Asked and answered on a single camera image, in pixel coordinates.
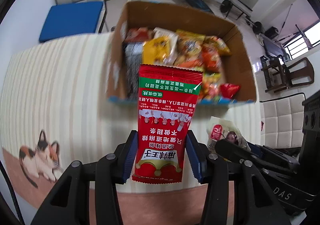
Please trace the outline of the red triangular snack packet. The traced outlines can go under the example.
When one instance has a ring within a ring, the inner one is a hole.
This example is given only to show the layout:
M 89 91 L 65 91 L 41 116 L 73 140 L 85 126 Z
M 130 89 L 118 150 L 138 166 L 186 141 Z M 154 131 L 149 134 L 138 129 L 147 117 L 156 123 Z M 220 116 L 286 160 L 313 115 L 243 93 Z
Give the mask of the red triangular snack packet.
M 223 83 L 220 85 L 220 94 L 222 97 L 232 99 L 239 92 L 241 86 L 232 83 Z

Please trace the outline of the yellow chips bag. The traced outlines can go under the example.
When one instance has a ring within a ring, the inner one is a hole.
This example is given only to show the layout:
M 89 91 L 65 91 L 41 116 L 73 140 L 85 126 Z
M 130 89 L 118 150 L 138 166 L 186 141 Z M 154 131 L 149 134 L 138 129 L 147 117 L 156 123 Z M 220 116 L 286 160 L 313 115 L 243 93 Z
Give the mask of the yellow chips bag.
M 201 53 L 205 35 L 188 32 L 181 29 L 176 30 L 176 34 L 178 35 L 178 56 L 175 60 L 175 65 L 177 62 L 188 60 L 199 59 L 202 61 Z

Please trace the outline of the white cookie packet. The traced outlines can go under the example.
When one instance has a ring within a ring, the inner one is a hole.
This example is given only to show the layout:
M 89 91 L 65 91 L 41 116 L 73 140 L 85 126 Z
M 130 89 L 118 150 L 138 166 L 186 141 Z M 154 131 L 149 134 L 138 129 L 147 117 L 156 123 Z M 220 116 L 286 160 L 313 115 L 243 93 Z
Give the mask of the white cookie packet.
M 208 149 L 215 152 L 215 145 L 218 141 L 226 139 L 229 142 L 240 146 L 242 149 L 251 151 L 247 140 L 242 136 L 240 130 L 230 120 L 211 117 L 207 125 Z

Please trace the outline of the white cracker packet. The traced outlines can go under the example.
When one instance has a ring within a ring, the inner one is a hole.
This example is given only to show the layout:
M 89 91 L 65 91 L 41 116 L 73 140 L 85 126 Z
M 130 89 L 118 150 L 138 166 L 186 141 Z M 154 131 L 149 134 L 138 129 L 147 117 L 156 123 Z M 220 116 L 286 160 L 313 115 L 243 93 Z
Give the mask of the white cracker packet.
M 153 32 L 156 48 L 155 61 L 164 65 L 173 65 L 177 59 L 178 35 L 159 27 L 156 27 Z

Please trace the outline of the dark red snack packet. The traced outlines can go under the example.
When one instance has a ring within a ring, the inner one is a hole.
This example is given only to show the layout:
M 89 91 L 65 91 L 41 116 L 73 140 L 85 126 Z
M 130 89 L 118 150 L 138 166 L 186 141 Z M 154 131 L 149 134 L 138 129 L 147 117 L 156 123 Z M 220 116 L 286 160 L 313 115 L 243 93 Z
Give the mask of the dark red snack packet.
M 124 42 L 144 42 L 153 39 L 153 36 L 154 32 L 149 28 L 131 28 L 128 30 Z

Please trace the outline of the yellow black snack bag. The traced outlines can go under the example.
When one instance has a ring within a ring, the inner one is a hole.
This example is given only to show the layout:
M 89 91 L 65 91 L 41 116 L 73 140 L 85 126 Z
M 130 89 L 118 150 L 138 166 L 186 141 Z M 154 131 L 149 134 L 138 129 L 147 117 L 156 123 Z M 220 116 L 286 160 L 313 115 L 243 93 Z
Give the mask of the yellow black snack bag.
M 155 61 L 155 39 L 144 42 L 130 42 L 125 46 L 127 98 L 138 96 L 139 68 L 141 64 L 160 64 Z

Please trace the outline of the dark wooden chair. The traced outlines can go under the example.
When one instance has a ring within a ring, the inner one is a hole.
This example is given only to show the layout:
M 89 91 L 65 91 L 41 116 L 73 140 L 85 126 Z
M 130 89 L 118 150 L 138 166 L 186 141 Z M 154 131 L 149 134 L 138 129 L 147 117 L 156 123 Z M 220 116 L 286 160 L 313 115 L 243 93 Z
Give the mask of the dark wooden chair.
M 280 63 L 282 58 L 281 55 L 271 59 L 265 56 L 260 57 L 261 71 L 264 74 L 266 83 L 265 93 L 279 93 L 290 88 L 314 83 L 315 72 L 307 57 L 303 57 L 289 66 Z

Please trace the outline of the striped cat tablecloth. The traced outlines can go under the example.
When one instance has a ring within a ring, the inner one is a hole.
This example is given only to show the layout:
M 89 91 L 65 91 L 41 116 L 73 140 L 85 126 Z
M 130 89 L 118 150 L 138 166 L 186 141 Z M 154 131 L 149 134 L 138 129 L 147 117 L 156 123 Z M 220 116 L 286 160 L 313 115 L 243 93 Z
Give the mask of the striped cat tablecloth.
M 30 223 L 53 183 L 26 178 L 18 160 L 21 146 L 36 147 L 40 132 L 58 142 L 62 168 L 72 161 L 98 161 L 137 128 L 137 106 L 106 98 L 112 34 L 60 38 L 12 55 L 1 95 L 1 150 L 5 167 Z M 206 186 L 185 162 L 181 183 L 117 186 L 125 224 L 196 224 Z

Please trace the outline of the black monitor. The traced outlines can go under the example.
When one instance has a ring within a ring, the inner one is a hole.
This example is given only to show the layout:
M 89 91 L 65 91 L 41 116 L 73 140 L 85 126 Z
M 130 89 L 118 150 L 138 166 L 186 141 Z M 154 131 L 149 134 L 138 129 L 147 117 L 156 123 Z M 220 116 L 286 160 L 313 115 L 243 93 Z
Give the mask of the black monitor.
M 263 40 L 266 57 L 268 57 L 269 59 L 280 57 L 283 61 L 291 60 L 290 55 L 285 51 L 284 47 L 281 44 L 269 39 L 265 35 L 261 35 L 261 37 Z

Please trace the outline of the blue cushion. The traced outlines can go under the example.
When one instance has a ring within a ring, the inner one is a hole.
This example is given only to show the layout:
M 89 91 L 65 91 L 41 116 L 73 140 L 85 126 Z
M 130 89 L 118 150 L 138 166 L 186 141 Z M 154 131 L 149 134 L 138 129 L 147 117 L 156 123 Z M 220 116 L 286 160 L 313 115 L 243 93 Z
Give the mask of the blue cushion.
M 52 6 L 43 24 L 39 42 L 66 36 L 95 33 L 103 2 L 68 3 Z

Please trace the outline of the colourful candy ball bag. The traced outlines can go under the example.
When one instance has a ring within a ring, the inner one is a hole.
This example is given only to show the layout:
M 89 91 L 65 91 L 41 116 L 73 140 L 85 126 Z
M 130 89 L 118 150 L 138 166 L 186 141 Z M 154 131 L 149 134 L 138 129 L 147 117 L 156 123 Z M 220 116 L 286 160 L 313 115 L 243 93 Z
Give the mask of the colourful candy ball bag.
M 212 100 L 220 93 L 220 73 L 205 73 L 201 85 L 200 95 L 201 99 Z

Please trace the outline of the yellow green snack bag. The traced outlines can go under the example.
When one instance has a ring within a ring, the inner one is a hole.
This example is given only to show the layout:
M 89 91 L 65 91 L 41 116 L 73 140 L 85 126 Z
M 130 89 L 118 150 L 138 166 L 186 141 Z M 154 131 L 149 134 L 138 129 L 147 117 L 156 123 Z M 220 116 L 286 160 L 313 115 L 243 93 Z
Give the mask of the yellow green snack bag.
M 217 36 L 206 36 L 204 42 L 215 47 L 220 56 L 230 56 L 231 51 L 223 41 Z

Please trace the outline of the brown cardboard box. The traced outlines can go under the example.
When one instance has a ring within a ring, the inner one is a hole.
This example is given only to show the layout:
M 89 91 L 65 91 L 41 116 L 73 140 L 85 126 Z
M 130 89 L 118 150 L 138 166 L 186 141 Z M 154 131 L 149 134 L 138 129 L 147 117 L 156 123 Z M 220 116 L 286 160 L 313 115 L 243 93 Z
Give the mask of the brown cardboard box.
M 201 105 L 255 102 L 256 87 L 242 34 L 211 13 L 169 3 L 124 5 L 113 32 L 107 97 L 152 101 L 168 93 Z

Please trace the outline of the red spicy strip packet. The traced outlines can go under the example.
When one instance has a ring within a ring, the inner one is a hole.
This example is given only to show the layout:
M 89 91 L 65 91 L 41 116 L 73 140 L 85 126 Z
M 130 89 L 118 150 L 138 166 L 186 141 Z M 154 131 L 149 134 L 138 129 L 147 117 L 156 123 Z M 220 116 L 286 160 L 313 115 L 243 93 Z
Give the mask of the red spicy strip packet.
M 181 182 L 185 137 L 202 80 L 203 73 L 196 70 L 140 66 L 134 181 L 146 184 Z

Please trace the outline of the orange red snack bag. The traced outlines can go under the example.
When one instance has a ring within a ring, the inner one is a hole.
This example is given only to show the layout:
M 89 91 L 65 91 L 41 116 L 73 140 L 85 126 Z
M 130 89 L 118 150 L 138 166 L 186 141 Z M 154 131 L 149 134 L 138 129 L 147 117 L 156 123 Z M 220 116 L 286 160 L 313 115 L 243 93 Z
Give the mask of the orange red snack bag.
M 219 73 L 221 71 L 220 56 L 217 49 L 214 46 L 204 43 L 202 45 L 201 56 L 206 71 L 212 73 Z

